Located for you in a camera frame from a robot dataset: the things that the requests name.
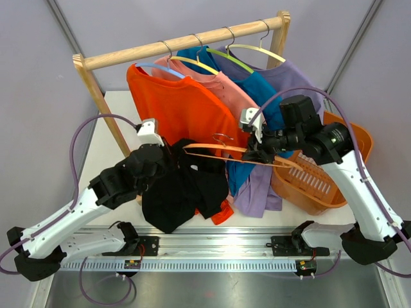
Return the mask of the black t-shirt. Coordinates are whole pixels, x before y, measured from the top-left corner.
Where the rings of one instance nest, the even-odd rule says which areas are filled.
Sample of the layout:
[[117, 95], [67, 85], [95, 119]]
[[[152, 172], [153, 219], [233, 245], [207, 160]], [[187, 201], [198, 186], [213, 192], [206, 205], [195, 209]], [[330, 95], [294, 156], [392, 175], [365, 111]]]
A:
[[171, 146], [177, 168], [156, 180], [142, 196], [145, 220], [166, 234], [196, 213], [212, 219], [216, 225], [233, 214], [227, 201], [225, 162], [211, 158], [211, 152], [204, 148], [192, 149], [194, 154], [187, 154], [183, 147], [194, 143], [191, 139], [181, 139]]

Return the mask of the orange plastic hanger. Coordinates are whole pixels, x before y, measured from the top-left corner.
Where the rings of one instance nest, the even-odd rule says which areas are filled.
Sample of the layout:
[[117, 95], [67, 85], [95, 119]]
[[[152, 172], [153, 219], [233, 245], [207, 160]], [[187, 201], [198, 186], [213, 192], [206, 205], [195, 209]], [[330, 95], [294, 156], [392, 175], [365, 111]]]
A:
[[213, 158], [213, 159], [218, 159], [218, 160], [226, 160], [226, 161], [233, 161], [233, 162], [240, 162], [240, 163], [248, 163], [248, 164], [254, 164], [254, 165], [266, 165], [266, 166], [272, 166], [272, 167], [277, 167], [277, 168], [287, 168], [287, 169], [292, 169], [295, 168], [299, 171], [302, 171], [303, 168], [296, 164], [295, 162], [285, 159], [280, 156], [275, 156], [273, 162], [257, 162], [257, 161], [249, 161], [249, 160], [239, 160], [235, 158], [229, 158], [229, 157], [219, 157], [219, 156], [210, 156], [210, 155], [203, 155], [199, 153], [192, 153], [189, 152], [189, 149], [207, 149], [207, 150], [220, 150], [223, 153], [226, 152], [238, 152], [238, 153], [246, 153], [247, 149], [246, 148], [239, 148], [235, 146], [228, 146], [225, 143], [223, 143], [221, 140], [217, 139], [219, 144], [207, 144], [207, 143], [191, 143], [186, 146], [183, 146], [182, 149], [184, 152], [188, 155], [193, 155], [193, 156], [199, 156], [199, 157], [205, 157], [205, 158]]

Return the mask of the pink t-shirt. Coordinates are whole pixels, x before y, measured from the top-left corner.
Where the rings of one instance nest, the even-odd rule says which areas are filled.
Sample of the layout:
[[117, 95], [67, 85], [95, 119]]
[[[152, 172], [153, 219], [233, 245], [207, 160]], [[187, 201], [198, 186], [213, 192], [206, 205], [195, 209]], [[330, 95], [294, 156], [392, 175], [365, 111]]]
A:
[[[209, 73], [198, 73], [188, 67], [188, 64], [179, 60], [167, 60], [164, 56], [155, 61], [157, 65], [169, 66], [170, 69], [177, 71], [184, 76], [190, 76], [199, 82], [203, 87], [212, 92], [225, 106], [228, 107], [235, 118], [236, 124], [239, 123], [242, 110], [256, 108], [258, 105], [252, 98], [244, 92], [238, 85], [230, 80], [224, 73], [217, 75]], [[237, 207], [244, 207], [245, 201], [237, 200], [238, 195], [245, 191], [249, 182], [249, 175], [254, 164], [227, 161], [226, 168], [229, 176], [229, 189], [232, 194], [233, 204]]]

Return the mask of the orange t-shirt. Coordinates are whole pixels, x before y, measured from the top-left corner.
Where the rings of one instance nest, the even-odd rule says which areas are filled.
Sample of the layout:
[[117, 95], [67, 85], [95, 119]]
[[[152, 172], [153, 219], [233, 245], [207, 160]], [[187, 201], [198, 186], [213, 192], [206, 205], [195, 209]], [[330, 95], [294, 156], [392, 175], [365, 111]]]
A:
[[[139, 117], [156, 119], [159, 134], [170, 146], [181, 139], [207, 144], [221, 139], [229, 146], [246, 145], [247, 134], [228, 107], [191, 77], [165, 80], [131, 65], [127, 82]], [[210, 152], [211, 156], [222, 156], [220, 150]]]

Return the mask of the light blue plastic hanger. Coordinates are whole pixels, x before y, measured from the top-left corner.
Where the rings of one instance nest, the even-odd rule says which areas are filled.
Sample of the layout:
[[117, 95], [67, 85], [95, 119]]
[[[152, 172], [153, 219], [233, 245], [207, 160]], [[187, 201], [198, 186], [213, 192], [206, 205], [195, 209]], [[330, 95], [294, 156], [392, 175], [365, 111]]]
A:
[[170, 68], [170, 60], [171, 60], [171, 57], [173, 56], [173, 51], [171, 50], [169, 45], [163, 40], [160, 40], [159, 42], [162, 42], [167, 47], [167, 49], [170, 53], [170, 56], [166, 60], [167, 66], [158, 65], [158, 64], [155, 64], [155, 63], [139, 62], [139, 63], [135, 64], [135, 67], [149, 67], [149, 68], [152, 68], [152, 69], [158, 69], [158, 70], [164, 71], [166, 73], [172, 74], [172, 75], [176, 76], [179, 79], [185, 78], [185, 76], [183, 74], [181, 74], [180, 72], [177, 72], [177, 71]]

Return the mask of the yellow plastic hanger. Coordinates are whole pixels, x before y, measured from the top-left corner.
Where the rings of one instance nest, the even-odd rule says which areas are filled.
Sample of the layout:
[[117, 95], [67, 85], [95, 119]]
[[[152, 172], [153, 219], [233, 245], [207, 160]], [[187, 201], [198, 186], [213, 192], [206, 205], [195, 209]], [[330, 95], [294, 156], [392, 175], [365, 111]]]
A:
[[204, 45], [202, 43], [202, 40], [200, 39], [200, 37], [197, 34], [192, 33], [191, 35], [193, 35], [194, 37], [197, 38], [197, 40], [199, 41], [200, 46], [201, 46], [201, 48], [196, 53], [196, 60], [190, 59], [190, 58], [187, 58], [187, 57], [182, 57], [182, 56], [171, 56], [171, 57], [169, 57], [169, 60], [179, 60], [181, 62], [187, 62], [189, 64], [193, 64], [197, 67], [200, 67], [200, 68], [208, 71], [209, 73], [211, 73], [213, 75], [218, 75], [219, 71], [217, 71], [216, 69], [213, 69], [212, 67], [210, 67], [210, 66], [208, 66], [208, 65], [206, 65], [206, 64], [204, 64], [200, 61], [199, 54], [203, 50]]

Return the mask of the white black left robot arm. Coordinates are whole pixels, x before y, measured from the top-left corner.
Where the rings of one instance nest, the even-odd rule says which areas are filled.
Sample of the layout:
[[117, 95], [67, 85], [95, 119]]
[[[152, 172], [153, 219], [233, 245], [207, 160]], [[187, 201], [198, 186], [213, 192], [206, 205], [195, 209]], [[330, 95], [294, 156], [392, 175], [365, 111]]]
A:
[[139, 236], [130, 222], [121, 221], [93, 234], [77, 232], [92, 220], [136, 199], [175, 168], [170, 145], [144, 144], [115, 166], [104, 169], [52, 216], [30, 228], [9, 229], [10, 248], [17, 252], [14, 274], [35, 282], [77, 259], [104, 253], [134, 254]]

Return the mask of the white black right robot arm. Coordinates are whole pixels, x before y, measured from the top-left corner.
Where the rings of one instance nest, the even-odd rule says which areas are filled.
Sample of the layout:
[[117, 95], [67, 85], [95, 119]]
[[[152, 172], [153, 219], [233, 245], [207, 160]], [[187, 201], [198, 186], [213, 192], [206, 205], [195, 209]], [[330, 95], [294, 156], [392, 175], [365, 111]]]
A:
[[348, 123], [324, 125], [311, 98], [296, 95], [283, 100], [284, 126], [271, 130], [263, 122], [262, 108], [246, 108], [240, 128], [250, 133], [242, 161], [271, 164], [279, 154], [300, 150], [334, 181], [351, 208], [355, 222], [322, 225], [307, 221], [292, 233], [292, 248], [306, 254], [312, 248], [343, 250], [358, 264], [378, 264], [403, 242], [410, 246], [410, 222], [395, 213], [371, 178]]

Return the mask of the blue t-shirt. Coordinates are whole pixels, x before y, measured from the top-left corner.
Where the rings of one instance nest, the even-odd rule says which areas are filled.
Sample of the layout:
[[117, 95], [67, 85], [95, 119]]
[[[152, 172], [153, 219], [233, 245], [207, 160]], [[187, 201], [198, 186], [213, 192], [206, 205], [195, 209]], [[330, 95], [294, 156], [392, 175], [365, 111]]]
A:
[[[238, 64], [225, 58], [223, 55], [226, 55], [227, 51], [223, 46], [217, 49], [220, 52], [219, 54], [209, 52], [208, 48], [206, 46], [204, 49], [200, 47], [183, 49], [178, 51], [177, 55], [193, 60], [199, 59], [203, 64], [223, 72], [224, 75], [248, 94], [259, 107], [277, 93], [273, 86], [256, 69], [253, 69], [253, 72], [250, 73]], [[282, 102], [282, 98], [276, 98], [263, 111], [267, 126], [271, 130], [284, 128], [284, 121], [279, 108], [280, 102]], [[246, 182], [254, 167], [254, 164], [227, 162], [229, 188], [233, 196], [237, 194], [240, 187]]]

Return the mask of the purple t-shirt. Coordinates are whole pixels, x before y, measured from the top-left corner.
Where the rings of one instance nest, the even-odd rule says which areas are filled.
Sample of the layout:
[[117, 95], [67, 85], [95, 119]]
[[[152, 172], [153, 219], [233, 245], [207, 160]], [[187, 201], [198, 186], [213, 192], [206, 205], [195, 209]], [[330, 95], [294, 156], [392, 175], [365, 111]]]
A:
[[[305, 75], [289, 60], [271, 69], [256, 69], [266, 81], [277, 91], [296, 88], [280, 96], [286, 99], [295, 95], [304, 95], [311, 98], [314, 109], [321, 119], [324, 118], [324, 98], [317, 92], [307, 90], [312, 84]], [[273, 168], [266, 165], [255, 165], [249, 176], [245, 191], [238, 195], [237, 200], [245, 201], [245, 206], [237, 208], [242, 214], [253, 218], [262, 218], [264, 211], [282, 210], [282, 198], [271, 187]]]

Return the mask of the green plastic hanger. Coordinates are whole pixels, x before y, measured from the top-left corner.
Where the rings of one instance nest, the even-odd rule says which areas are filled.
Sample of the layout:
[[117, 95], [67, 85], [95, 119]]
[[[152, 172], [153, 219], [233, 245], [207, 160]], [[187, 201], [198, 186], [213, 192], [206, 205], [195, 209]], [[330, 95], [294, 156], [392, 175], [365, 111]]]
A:
[[212, 54], [221, 56], [221, 57], [223, 57], [223, 58], [225, 58], [225, 59], [227, 59], [227, 60], [235, 63], [237, 66], [239, 66], [239, 67], [241, 67], [242, 69], [246, 70], [246, 71], [247, 71], [248, 73], [250, 73], [250, 74], [254, 73], [254, 70], [253, 70], [251, 67], [249, 67], [248, 65], [244, 64], [243, 62], [241, 62], [241, 61], [238, 60], [237, 58], [231, 56], [231, 55], [230, 55], [229, 48], [227, 48], [226, 52], [221, 52], [221, 51], [219, 51], [219, 50], [212, 49], [212, 48], [209, 48], [209, 47], [208, 47], [206, 50], [207, 50], [207, 52], [209, 52], [209, 53], [212, 53]]

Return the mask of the cream plastic hanger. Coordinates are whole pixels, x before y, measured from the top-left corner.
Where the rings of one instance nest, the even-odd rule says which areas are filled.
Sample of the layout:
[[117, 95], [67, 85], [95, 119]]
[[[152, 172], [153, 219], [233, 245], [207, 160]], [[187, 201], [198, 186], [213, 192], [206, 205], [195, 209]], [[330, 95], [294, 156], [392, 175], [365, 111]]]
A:
[[228, 51], [230, 48], [232, 48], [232, 49], [249, 49], [249, 50], [258, 51], [260, 53], [263, 53], [263, 54], [273, 58], [274, 60], [279, 61], [280, 63], [286, 62], [286, 59], [283, 58], [282, 56], [263, 48], [262, 41], [270, 33], [270, 26], [268, 25], [267, 21], [264, 20], [264, 19], [259, 19], [259, 21], [263, 22], [266, 25], [266, 28], [267, 28], [267, 34], [260, 38], [259, 46], [252, 46], [252, 45], [247, 45], [247, 44], [233, 44], [232, 43], [232, 44], [226, 45], [226, 47], [225, 47], [226, 50]]

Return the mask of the orange laundry basket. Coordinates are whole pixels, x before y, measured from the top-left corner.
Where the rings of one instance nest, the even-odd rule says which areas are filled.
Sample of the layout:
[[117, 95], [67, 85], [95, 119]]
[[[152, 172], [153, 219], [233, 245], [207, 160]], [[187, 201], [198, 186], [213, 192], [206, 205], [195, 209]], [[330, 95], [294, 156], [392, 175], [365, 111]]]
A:
[[373, 146], [371, 135], [362, 127], [346, 124], [341, 117], [327, 111], [323, 120], [322, 124], [313, 119], [299, 120], [284, 131], [287, 136], [281, 144], [294, 150], [289, 159], [297, 165], [291, 168], [275, 166], [271, 179], [278, 196], [310, 215], [319, 215], [347, 203], [323, 168], [343, 163], [353, 150], [358, 150], [365, 161]]

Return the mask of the wooden clothes rack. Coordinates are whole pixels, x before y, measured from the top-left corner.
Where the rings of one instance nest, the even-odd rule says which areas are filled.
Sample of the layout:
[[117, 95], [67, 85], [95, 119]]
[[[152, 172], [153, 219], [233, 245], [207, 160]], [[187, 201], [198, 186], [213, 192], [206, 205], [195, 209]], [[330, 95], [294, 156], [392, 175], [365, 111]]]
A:
[[129, 49], [105, 53], [102, 55], [85, 58], [78, 53], [73, 55], [73, 64], [81, 77], [84, 85], [89, 91], [91, 98], [95, 102], [100, 113], [111, 113], [105, 101], [104, 94], [99, 88], [93, 71], [101, 68], [111, 67], [127, 62], [137, 61], [152, 56], [163, 55], [168, 51], [179, 51], [189, 47], [205, 45], [231, 38], [240, 38], [248, 35], [273, 31], [270, 51], [281, 56], [286, 44], [287, 34], [290, 27], [290, 13], [281, 10], [275, 17], [263, 19], [245, 24], [231, 26], [229, 28], [219, 28], [199, 33], [197, 35], [186, 35], [184, 37], [172, 38], [162, 42], [154, 42]]

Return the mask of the aluminium mounting rail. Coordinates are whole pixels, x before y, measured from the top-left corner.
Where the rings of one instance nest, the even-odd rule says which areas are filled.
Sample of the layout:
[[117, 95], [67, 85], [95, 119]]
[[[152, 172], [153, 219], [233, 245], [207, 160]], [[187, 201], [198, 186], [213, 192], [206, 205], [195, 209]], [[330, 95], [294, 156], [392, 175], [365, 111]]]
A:
[[385, 235], [381, 241], [368, 239], [357, 223], [321, 225], [307, 221], [293, 230], [186, 229], [174, 234], [139, 230], [138, 234], [141, 248], [150, 257], [328, 257], [341, 251], [357, 263], [371, 264], [389, 258], [397, 250], [393, 237]]

